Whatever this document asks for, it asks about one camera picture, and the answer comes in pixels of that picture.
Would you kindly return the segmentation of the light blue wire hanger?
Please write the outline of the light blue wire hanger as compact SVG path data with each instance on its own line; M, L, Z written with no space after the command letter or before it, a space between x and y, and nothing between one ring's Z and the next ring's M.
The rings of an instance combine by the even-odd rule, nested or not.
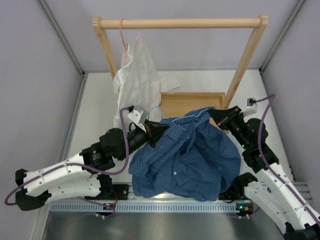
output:
M207 106L189 111L183 116L165 117L164 109L160 106L154 106L149 110L147 119L171 126L207 127L211 125L209 110L216 110L216 108L214 106Z

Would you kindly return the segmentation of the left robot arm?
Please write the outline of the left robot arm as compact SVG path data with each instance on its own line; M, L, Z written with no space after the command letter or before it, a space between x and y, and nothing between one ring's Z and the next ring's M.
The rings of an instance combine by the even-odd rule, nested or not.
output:
M127 160L143 145L155 147L169 125L146 120L146 130L135 126L128 133L112 128L99 141L76 155L36 171L15 172L18 191L15 203L22 211L31 211L51 202L83 197L85 200L115 199L112 173L115 160Z

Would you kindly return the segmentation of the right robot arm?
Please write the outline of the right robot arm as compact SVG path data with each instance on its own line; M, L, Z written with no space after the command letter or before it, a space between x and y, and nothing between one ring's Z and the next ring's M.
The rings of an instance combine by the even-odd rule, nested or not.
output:
M243 173L229 188L239 198L248 198L267 214L285 240L318 240L320 214L305 200L287 177L279 159L266 144L263 120L244 120L238 107L209 110L221 130L229 131L243 148L243 159L253 172Z

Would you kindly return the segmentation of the blue checkered shirt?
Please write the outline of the blue checkered shirt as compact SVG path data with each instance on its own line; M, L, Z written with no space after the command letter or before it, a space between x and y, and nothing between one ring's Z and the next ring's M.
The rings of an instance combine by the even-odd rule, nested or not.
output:
M136 196L168 192L198 201L215 201L240 174L237 146L210 123L212 107L164 118L169 128L155 147L145 144L132 157L128 172Z

